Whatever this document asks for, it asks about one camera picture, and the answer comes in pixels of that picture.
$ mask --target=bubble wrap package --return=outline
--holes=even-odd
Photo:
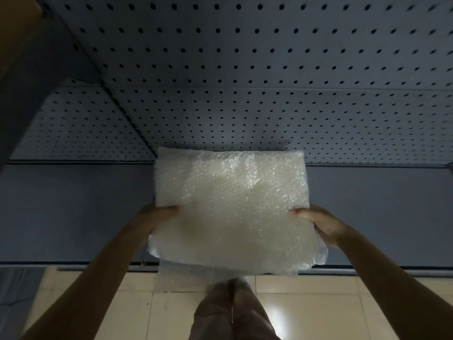
[[[288,214],[309,206],[302,151],[161,147],[155,185],[156,206],[183,206],[150,236],[150,253],[165,261],[285,274],[326,260],[313,223]]]

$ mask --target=forearm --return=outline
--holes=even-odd
[[[453,336],[453,307],[353,229],[336,239],[400,339]]]
[[[107,243],[21,339],[94,339],[139,246],[137,241],[120,233]]]

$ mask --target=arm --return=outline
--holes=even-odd
[[[94,339],[134,251],[147,241],[156,226],[177,211],[178,207],[144,206],[21,340]]]
[[[366,237],[315,205],[289,212],[311,219],[321,238],[345,253],[400,339],[453,338],[453,306],[407,274]]]

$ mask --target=clear plastic wrap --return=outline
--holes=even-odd
[[[155,184],[157,206],[184,206],[150,236],[150,253],[163,260],[158,280],[165,274],[172,276],[167,283],[178,281],[180,272],[182,287],[188,271],[207,283],[224,276],[293,275],[326,260],[313,223],[288,214],[309,206],[302,151],[161,147]]]

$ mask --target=person's left hand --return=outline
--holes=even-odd
[[[174,217],[179,212],[180,206],[157,208],[154,203],[145,205],[121,229],[120,234],[132,236],[140,245],[148,241],[148,235],[163,221]]]

